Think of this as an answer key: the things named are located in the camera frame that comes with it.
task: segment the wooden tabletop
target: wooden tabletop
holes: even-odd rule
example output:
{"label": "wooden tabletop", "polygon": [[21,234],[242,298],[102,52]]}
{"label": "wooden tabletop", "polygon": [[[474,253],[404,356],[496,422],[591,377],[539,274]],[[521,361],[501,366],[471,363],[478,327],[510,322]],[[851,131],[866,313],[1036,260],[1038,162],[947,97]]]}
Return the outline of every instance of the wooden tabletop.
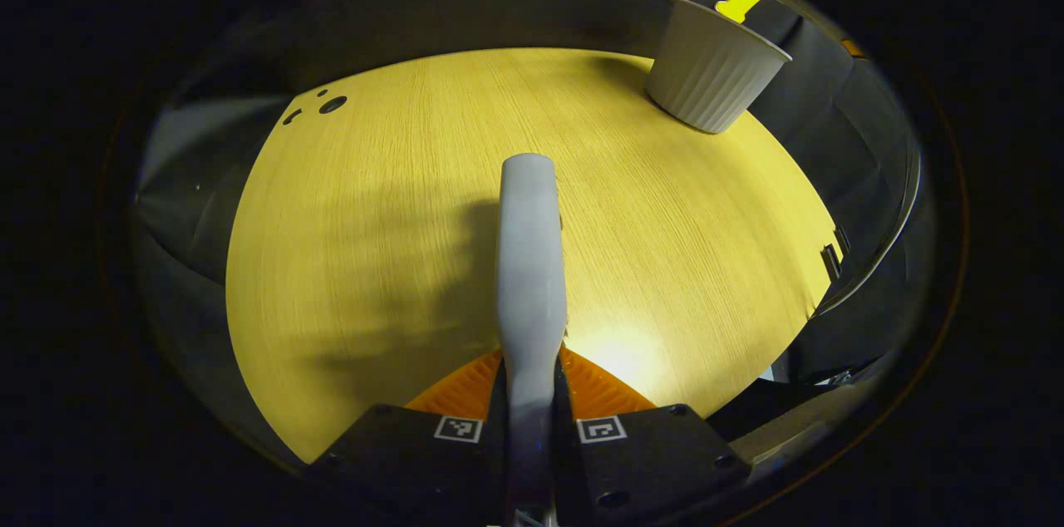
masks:
{"label": "wooden tabletop", "polygon": [[575,352],[705,415],[786,348],[834,224],[752,115],[711,135],[656,108],[651,63],[471,51],[292,101],[240,199],[226,299],[248,389],[301,459],[497,346],[499,176],[521,152],[556,167]]}

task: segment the ribbed paper cup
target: ribbed paper cup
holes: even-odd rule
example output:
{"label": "ribbed paper cup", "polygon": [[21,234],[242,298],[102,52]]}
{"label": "ribbed paper cup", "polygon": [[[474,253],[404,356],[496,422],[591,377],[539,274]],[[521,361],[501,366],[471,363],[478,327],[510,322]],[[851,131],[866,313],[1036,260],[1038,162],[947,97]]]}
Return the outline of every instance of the ribbed paper cup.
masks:
{"label": "ribbed paper cup", "polygon": [[749,28],[687,0],[672,0],[647,93],[698,130],[724,132],[791,61]]}

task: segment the dark background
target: dark background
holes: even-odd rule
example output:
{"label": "dark background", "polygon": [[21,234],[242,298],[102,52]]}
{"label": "dark background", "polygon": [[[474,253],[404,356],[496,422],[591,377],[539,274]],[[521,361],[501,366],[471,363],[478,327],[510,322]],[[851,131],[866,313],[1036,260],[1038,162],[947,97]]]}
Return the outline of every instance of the dark background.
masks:
{"label": "dark background", "polygon": [[[129,327],[139,318],[115,315],[100,287],[98,236],[122,236],[94,231],[113,211],[97,208],[96,188],[119,111],[172,35],[214,30],[253,0],[7,1],[2,490],[15,504],[0,512],[16,524],[358,521],[238,445],[165,379]],[[912,395],[744,524],[1060,523],[1058,47],[1041,17],[1053,0],[810,1],[920,60],[965,168],[970,264],[953,326]]]}

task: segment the screw hole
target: screw hole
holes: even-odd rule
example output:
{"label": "screw hole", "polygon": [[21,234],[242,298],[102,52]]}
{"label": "screw hole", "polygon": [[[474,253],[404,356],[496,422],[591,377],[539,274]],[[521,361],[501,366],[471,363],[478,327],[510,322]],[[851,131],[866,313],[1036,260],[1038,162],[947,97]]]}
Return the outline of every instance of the screw hole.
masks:
{"label": "screw hole", "polygon": [[731,455],[725,455],[722,457],[717,457],[713,462],[713,466],[717,468],[731,468],[735,466],[735,457]]}
{"label": "screw hole", "polygon": [[319,114],[328,114],[328,113],[331,113],[331,112],[335,112],[336,110],[338,110],[342,106],[344,106],[344,103],[347,103],[347,97],[340,96],[340,97],[337,97],[335,99],[330,99],[330,100],[326,101],[325,105],[321,105],[321,109],[318,110],[318,113]]}
{"label": "screw hole", "polygon": [[631,499],[628,492],[608,492],[599,496],[598,505],[601,508],[620,508]]}

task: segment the wood grain surface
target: wood grain surface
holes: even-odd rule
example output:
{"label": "wood grain surface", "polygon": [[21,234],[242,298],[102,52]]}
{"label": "wood grain surface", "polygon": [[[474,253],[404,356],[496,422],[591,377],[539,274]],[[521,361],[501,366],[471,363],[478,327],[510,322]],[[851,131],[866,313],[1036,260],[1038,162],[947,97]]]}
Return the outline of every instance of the wood grain surface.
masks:
{"label": "wood grain surface", "polygon": [[472,51],[292,101],[240,199],[226,299],[248,389],[301,459],[497,346],[499,176],[521,152],[556,167],[566,346],[702,414],[786,348],[828,287],[832,219],[749,113],[711,135],[658,109],[651,63]]}

